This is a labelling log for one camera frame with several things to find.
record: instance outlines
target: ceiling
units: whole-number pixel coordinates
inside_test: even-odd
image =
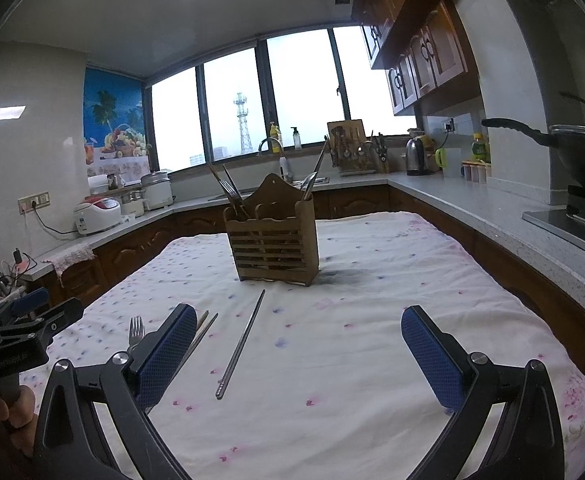
[[[335,0],[24,0],[0,41],[88,53],[89,62],[150,76],[259,34],[350,19]]]

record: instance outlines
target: stainless steel kettle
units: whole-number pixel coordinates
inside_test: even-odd
[[[421,139],[410,139],[405,146],[405,172],[409,175],[431,174]]]

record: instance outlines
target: blue gripper pad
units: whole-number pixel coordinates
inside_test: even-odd
[[[136,372],[135,400],[140,408],[149,408],[161,400],[196,331],[197,314],[185,303],[177,306],[157,330],[155,345]]]
[[[419,314],[430,320],[437,335]],[[459,411],[465,399],[464,376],[444,348],[443,342],[437,338],[443,333],[418,306],[411,306],[403,312],[401,333],[439,403],[445,408]]]
[[[48,294],[48,290],[43,287],[38,288],[30,294],[26,294],[24,297],[15,300],[10,307],[10,314],[15,317],[22,317],[49,303],[50,294]]]

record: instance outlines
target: telecommunication tower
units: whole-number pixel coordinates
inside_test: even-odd
[[[242,92],[237,92],[237,98],[233,101],[237,105],[237,118],[239,119],[239,132],[241,133],[241,155],[252,153],[252,141],[248,132],[248,110],[245,107],[248,98]]]

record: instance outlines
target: ceiling light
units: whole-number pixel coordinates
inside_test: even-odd
[[[26,110],[25,106],[9,106],[0,108],[0,121],[5,119],[18,119]]]

